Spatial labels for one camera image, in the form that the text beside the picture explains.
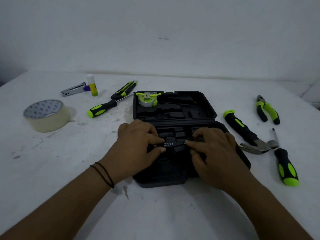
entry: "bracelet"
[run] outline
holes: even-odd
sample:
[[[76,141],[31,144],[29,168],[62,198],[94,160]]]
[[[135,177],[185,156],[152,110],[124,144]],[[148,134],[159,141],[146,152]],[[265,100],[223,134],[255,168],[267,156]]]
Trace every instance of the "bracelet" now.
[[[109,178],[110,181],[111,181],[111,185],[112,185],[111,187],[114,189],[114,188],[115,188],[115,184],[114,184],[114,182],[112,181],[112,178],[110,177],[110,175],[108,174],[106,168],[105,168],[104,166],[102,166],[101,163],[99,163],[99,162],[97,162],[97,161],[96,161],[95,163],[98,164],[100,167],[102,167],[103,170],[106,172],[108,178]]]
[[[100,174],[100,176],[102,177],[102,179],[106,182],[106,184],[108,185],[108,186],[110,186],[111,188],[115,188],[115,186],[114,186],[114,184],[113,184],[113,181],[111,181],[112,182],[112,185],[110,184],[110,183],[108,183],[108,181],[105,179],[105,177],[103,177],[103,175],[100,173],[100,171],[94,166],[94,165],[90,165],[90,167],[92,167],[92,168],[94,168],[97,172],[98,172],[98,174]]]

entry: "yellow glue stick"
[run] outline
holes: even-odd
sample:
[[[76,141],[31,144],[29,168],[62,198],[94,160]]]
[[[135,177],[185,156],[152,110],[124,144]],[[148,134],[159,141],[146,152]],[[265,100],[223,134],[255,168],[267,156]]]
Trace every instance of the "yellow glue stick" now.
[[[92,96],[94,97],[98,96],[98,90],[97,90],[96,82],[94,81],[94,76],[92,74],[87,74],[87,79],[88,79]]]

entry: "tool case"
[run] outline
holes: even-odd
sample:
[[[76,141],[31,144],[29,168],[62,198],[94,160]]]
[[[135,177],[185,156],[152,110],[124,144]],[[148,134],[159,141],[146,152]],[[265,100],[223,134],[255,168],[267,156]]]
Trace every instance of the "tool case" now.
[[[228,132],[222,123],[215,121],[217,113],[201,92],[138,92],[161,93],[157,97],[157,105],[153,107],[141,106],[138,96],[134,94],[133,118],[154,125],[159,137],[166,142],[193,141],[192,134],[201,127],[218,128]],[[238,145],[236,152],[250,169],[250,161]],[[192,164],[190,148],[187,145],[167,148],[150,167],[133,176],[142,188],[183,184],[188,178],[194,177],[199,176]]]

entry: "packing tape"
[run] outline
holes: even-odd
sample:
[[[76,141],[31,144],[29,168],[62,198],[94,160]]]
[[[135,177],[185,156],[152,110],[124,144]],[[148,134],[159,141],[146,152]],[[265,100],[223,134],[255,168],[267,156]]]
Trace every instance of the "packing tape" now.
[[[30,105],[23,111],[23,117],[37,132],[51,132],[60,129],[70,120],[70,113],[60,100],[43,100]]]

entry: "table surface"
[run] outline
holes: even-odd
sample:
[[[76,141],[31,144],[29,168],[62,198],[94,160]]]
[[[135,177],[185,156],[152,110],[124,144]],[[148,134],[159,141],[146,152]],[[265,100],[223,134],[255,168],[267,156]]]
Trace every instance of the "table surface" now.
[[[276,128],[289,152],[300,185],[285,186],[273,152],[246,153],[251,172],[314,239],[320,238],[320,112],[274,81],[213,80],[147,76],[95,75],[98,97],[90,92],[62,97],[60,91],[86,82],[83,73],[26,72],[0,88],[0,233],[6,231],[59,189],[101,159],[117,139],[118,126],[133,121],[133,99],[91,119],[86,111],[109,101],[130,80],[138,90],[200,91],[238,143],[243,139],[224,121],[236,116],[260,139]],[[278,111],[281,124],[263,123],[255,112],[262,95]],[[54,132],[38,133],[22,117],[30,104],[62,100],[71,122]],[[227,194],[189,179],[183,185],[144,189],[132,178],[120,182],[99,202],[76,239],[257,239],[242,209]]]

